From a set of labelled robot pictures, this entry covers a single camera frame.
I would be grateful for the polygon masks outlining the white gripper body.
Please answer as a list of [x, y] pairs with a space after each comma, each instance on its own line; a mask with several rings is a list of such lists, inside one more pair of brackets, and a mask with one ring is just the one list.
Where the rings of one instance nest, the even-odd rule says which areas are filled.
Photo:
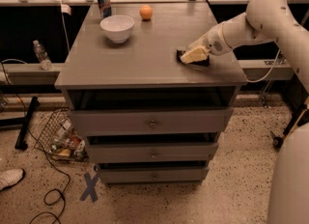
[[232, 50], [224, 37], [224, 22], [210, 28], [210, 30], [198, 39], [198, 43], [203, 45], [213, 55], [223, 55]]

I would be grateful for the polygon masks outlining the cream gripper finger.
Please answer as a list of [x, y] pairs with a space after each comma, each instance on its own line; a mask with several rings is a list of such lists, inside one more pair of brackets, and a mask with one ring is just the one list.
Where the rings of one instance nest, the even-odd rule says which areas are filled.
[[190, 45], [188, 45], [185, 49], [187, 51], [189, 51], [189, 50], [192, 50], [192, 49], [194, 49], [196, 47], [204, 46], [204, 45], [205, 45], [204, 39], [198, 39], [195, 42], [192, 42]]
[[204, 47], [198, 47], [190, 51], [186, 51], [184, 55], [181, 56], [181, 61], [185, 64], [201, 62], [206, 60], [209, 56], [209, 51]]

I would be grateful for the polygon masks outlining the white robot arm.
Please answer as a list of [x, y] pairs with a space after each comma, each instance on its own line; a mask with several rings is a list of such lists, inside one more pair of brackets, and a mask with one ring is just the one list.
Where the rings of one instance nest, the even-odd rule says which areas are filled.
[[[303, 87], [309, 85], [309, 31], [294, 18], [287, 0], [250, 0], [246, 11], [221, 22], [185, 50], [191, 64], [249, 44], [275, 42]], [[267, 224], [309, 224], [309, 124], [297, 127], [278, 153]]]

